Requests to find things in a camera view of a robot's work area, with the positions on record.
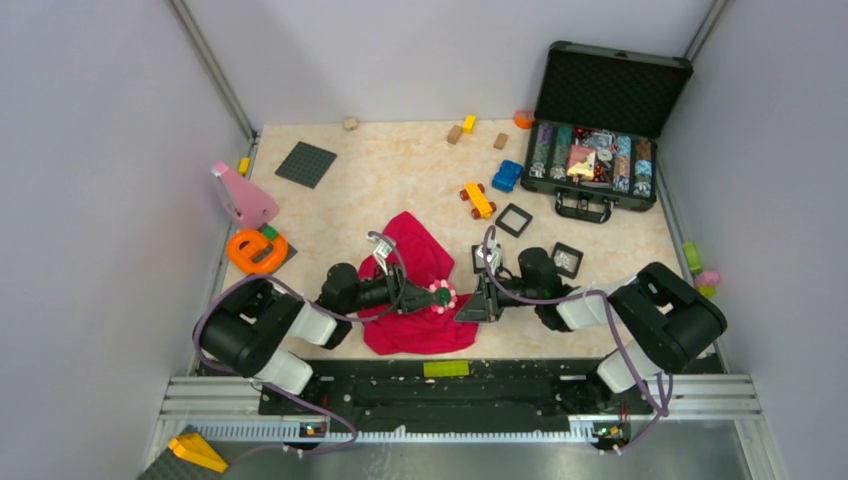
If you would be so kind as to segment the pink flower brooch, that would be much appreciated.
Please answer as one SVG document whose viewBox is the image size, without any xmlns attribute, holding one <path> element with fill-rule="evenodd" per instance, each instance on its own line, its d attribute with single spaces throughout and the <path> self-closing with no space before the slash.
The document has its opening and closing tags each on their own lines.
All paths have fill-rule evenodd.
<svg viewBox="0 0 848 480">
<path fill-rule="evenodd" d="M 444 314 L 456 308 L 458 295 L 455 287 L 446 279 L 436 280 L 429 286 L 433 303 L 430 309 L 437 314 Z"/>
</svg>

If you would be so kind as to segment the magenta garment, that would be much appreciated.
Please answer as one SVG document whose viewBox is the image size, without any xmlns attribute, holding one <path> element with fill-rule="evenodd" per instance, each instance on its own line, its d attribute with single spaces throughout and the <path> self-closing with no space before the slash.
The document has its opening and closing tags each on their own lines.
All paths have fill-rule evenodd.
<svg viewBox="0 0 848 480">
<path fill-rule="evenodd" d="M 415 284 L 428 287 L 450 277 L 454 258 L 411 213 L 396 215 L 383 234 L 395 241 Z M 479 326 L 457 322 L 454 316 L 453 309 L 438 313 L 429 307 L 408 315 L 388 314 L 364 324 L 363 341 L 379 355 L 460 351 L 475 343 Z"/>
</svg>

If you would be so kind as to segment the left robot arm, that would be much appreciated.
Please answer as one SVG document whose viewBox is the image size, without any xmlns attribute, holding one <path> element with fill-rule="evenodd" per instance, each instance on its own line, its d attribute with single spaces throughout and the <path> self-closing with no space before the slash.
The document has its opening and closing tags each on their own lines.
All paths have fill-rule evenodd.
<svg viewBox="0 0 848 480">
<path fill-rule="evenodd" d="M 200 352 L 224 370 L 282 390 L 283 401 L 297 413 L 319 404 L 320 386 L 313 368 L 284 348 L 286 337 L 331 350 L 368 309 L 377 319 L 391 313 L 414 314 L 436 308 L 444 283 L 420 286 L 398 264 L 360 278 L 348 263 L 332 266 L 319 298 L 310 302 L 287 291 L 269 275 L 250 275 L 225 292 L 198 322 L 193 340 Z"/>
</svg>

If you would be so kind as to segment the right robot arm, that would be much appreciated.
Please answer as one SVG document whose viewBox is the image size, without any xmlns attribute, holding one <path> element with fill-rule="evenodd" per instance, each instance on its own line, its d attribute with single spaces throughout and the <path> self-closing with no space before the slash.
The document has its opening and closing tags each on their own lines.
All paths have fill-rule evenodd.
<svg viewBox="0 0 848 480">
<path fill-rule="evenodd" d="M 616 348 L 586 385 L 589 404 L 600 412 L 614 411 L 640 381 L 682 373 L 728 327 L 717 306 L 660 262 L 620 281 L 583 288 L 564 283 L 541 248 L 522 251 L 518 266 L 517 276 L 485 266 L 456 321 L 494 322 L 506 308 L 527 306 L 553 331 L 609 327 Z"/>
</svg>

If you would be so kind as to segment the white silver brooch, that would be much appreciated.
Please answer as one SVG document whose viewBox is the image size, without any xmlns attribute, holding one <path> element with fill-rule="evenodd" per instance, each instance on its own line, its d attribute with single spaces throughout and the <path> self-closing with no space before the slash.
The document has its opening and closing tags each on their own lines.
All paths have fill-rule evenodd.
<svg viewBox="0 0 848 480">
<path fill-rule="evenodd" d="M 554 256 L 554 261 L 558 268 L 571 271 L 574 268 L 577 257 L 565 251 L 558 251 Z"/>
</svg>

